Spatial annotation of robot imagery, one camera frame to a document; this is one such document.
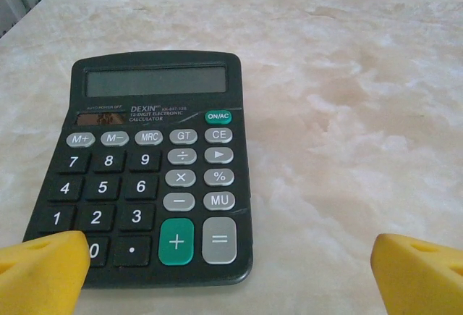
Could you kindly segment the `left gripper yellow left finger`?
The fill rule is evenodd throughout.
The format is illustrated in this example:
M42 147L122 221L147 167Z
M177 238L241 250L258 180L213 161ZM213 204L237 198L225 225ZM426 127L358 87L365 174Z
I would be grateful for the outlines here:
M1 313L72 314L89 267L89 246L80 231L3 247Z

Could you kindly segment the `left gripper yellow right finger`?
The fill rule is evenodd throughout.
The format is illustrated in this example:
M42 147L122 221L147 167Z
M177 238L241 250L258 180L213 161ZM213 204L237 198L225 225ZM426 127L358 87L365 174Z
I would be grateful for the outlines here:
M371 269L388 314L461 314L462 251L380 234Z

